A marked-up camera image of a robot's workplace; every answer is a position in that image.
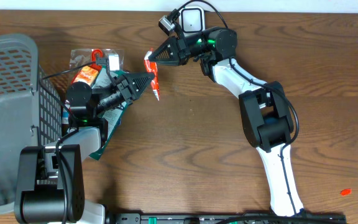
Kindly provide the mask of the red packaged item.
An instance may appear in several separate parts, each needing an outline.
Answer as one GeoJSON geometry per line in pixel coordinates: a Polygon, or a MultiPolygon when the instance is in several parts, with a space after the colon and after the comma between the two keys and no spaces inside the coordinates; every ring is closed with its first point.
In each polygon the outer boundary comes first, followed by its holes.
{"type": "Polygon", "coordinates": [[[69,92],[71,86],[75,82],[86,83],[96,92],[97,88],[93,85],[102,70],[102,66],[96,65],[96,58],[103,57],[107,54],[118,54],[121,69],[117,71],[107,72],[111,80],[115,80],[123,73],[124,51],[114,49],[75,49],[71,51],[70,68],[68,72],[68,86],[66,92],[69,92]]]}

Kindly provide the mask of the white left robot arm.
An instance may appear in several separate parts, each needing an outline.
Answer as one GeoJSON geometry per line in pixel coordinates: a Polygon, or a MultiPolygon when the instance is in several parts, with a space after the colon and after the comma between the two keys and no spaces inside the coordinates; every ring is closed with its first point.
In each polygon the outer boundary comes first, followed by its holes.
{"type": "Polygon", "coordinates": [[[104,205],[85,199],[82,162],[108,140],[108,121],[101,114],[132,104],[154,78],[149,72],[123,73],[98,88],[70,85],[66,97],[74,130],[21,150],[14,202],[19,223],[115,223],[104,205]]]}

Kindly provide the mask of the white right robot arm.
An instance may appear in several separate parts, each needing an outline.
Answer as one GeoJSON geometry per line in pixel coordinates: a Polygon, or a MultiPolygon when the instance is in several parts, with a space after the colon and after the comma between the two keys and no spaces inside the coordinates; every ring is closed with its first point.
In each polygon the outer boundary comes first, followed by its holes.
{"type": "Polygon", "coordinates": [[[259,80],[238,64],[234,30],[213,27],[191,35],[179,27],[163,31],[168,38],[150,55],[150,61],[172,66],[185,65],[191,58],[199,61],[204,75],[239,100],[245,137],[264,164],[273,213],[283,217],[300,214],[303,204],[290,159],[299,120],[282,85],[259,80]]]}

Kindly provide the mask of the green packaged item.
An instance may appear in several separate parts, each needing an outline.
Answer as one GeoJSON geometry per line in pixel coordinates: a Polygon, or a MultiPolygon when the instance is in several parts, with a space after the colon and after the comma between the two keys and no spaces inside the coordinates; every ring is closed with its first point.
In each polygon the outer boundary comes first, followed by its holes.
{"type": "MultiPolygon", "coordinates": [[[[108,77],[106,67],[103,67],[102,70],[100,71],[94,85],[93,85],[93,88],[106,87],[110,83],[111,83],[111,81],[108,77]]],[[[106,121],[108,122],[108,138],[107,138],[106,142],[103,143],[97,151],[95,151],[89,155],[90,158],[97,160],[97,161],[101,158],[101,156],[103,155],[105,149],[107,148],[108,143],[110,142],[116,128],[121,125],[121,118],[122,118],[124,112],[126,111],[127,107],[128,107],[128,104],[126,102],[123,102],[119,106],[117,106],[113,109],[110,109],[108,111],[105,111],[101,115],[101,117],[106,119],[106,121]]]]}

